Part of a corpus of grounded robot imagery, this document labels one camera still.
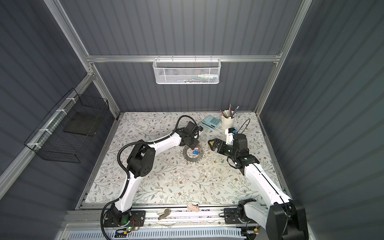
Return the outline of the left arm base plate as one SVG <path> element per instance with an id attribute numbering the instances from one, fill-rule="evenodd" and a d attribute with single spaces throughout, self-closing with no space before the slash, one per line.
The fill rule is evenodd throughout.
<path id="1" fill-rule="evenodd" d="M 146 218 L 145 211 L 128 211 L 127 213 L 114 213 L 108 210 L 102 221 L 105 228 L 134 228 L 142 227 Z"/>

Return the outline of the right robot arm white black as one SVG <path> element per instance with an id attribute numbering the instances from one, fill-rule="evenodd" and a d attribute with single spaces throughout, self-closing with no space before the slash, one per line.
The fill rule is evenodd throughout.
<path id="1" fill-rule="evenodd" d="M 248 199 L 239 201 L 238 214 L 243 222 L 254 221 L 266 230 L 270 240 L 307 240 L 309 231 L 304 205 L 292 200 L 266 174 L 259 160 L 250 154 L 247 137 L 235 134 L 233 144 L 209 140 L 212 151 L 224 155 L 257 188 L 265 206 Z"/>

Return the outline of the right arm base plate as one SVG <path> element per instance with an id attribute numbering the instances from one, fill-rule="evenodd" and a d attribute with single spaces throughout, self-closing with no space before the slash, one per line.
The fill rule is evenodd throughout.
<path id="1" fill-rule="evenodd" d="M 259 205 L 246 205 L 224 209 L 225 223 L 227 225 L 249 223 L 265 227 L 267 216 L 268 209 Z"/>

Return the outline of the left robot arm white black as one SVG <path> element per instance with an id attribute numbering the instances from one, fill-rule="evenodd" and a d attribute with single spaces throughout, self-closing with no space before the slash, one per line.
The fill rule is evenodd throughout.
<path id="1" fill-rule="evenodd" d="M 173 147 L 187 146 L 194 149 L 199 144 L 200 133 L 203 127 L 188 115 L 178 118 L 175 128 L 168 135 L 146 142 L 140 140 L 124 145 L 117 154 L 117 162 L 126 173 L 120 195 L 117 199 L 108 202 L 102 209 L 100 224 L 107 227 L 125 227 L 134 220 L 131 215 L 133 198 L 142 181 L 153 169 L 155 157 Z"/>

